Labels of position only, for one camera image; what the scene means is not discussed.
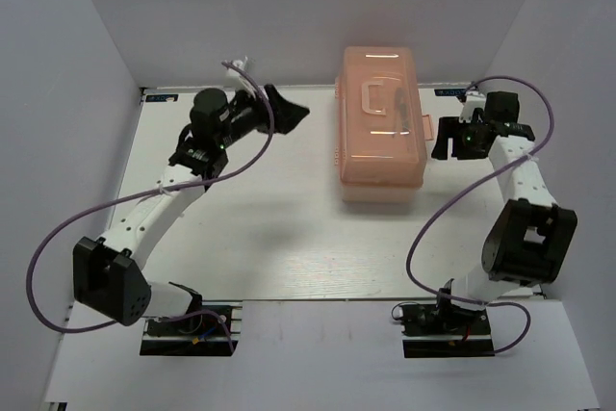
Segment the pink plastic toolbox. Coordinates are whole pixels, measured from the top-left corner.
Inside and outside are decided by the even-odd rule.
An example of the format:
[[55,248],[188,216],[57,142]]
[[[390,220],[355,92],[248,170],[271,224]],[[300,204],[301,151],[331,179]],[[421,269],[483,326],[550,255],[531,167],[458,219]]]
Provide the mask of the pink plastic toolbox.
[[[410,133],[395,109],[402,87]],[[424,185],[426,143],[434,138],[422,109],[414,58],[405,47],[350,46],[335,89],[338,139],[335,165],[345,202],[407,204]]]

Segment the black green precision screwdriver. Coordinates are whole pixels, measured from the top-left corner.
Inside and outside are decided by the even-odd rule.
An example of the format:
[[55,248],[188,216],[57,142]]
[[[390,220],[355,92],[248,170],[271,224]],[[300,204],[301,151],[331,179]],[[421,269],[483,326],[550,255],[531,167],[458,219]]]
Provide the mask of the black green precision screwdriver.
[[408,114],[408,104],[405,96],[405,91],[402,87],[398,87],[395,92],[395,109],[398,114],[398,119],[400,122],[400,133],[403,136],[407,136],[410,133],[409,129],[409,114]]

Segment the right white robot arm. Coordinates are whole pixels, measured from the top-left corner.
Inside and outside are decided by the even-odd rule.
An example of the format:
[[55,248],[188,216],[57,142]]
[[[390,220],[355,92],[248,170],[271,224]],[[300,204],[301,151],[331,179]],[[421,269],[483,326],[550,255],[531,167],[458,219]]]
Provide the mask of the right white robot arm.
[[439,120],[432,158],[489,160],[504,202],[479,264],[448,282],[444,290],[452,298],[434,309],[436,324],[448,333],[468,323],[469,311],[518,287],[552,283],[578,225],[577,214],[550,194],[532,153],[534,133],[519,113],[516,93],[493,91],[468,98],[460,116]]

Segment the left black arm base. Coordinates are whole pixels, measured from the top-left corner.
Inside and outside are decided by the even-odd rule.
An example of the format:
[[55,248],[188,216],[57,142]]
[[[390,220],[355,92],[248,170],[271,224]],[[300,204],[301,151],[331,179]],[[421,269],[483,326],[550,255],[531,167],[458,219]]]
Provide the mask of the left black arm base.
[[204,305],[216,313],[198,315],[183,321],[147,321],[141,337],[140,356],[152,357],[230,357],[240,340],[243,307],[239,302]]

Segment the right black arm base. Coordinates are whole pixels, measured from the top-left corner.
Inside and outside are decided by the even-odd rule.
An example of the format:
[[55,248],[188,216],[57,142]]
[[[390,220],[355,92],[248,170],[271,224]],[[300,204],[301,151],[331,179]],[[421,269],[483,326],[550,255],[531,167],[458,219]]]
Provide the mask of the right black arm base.
[[401,302],[391,310],[402,327],[406,359],[487,358],[495,356],[487,312],[467,310],[443,298],[435,303]]

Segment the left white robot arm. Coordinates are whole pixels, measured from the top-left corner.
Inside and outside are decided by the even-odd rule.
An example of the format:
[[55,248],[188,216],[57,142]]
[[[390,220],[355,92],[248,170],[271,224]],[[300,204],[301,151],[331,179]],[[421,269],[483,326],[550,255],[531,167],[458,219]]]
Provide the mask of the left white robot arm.
[[202,297],[172,282],[143,275],[155,246],[173,223],[220,178],[227,148],[253,131],[286,135],[309,115],[271,84],[262,96],[246,90],[227,97],[207,88],[193,99],[190,122],[170,156],[158,189],[139,200],[120,223],[73,248],[73,292],[90,309],[124,326],[140,319],[170,319],[192,333],[203,322]]

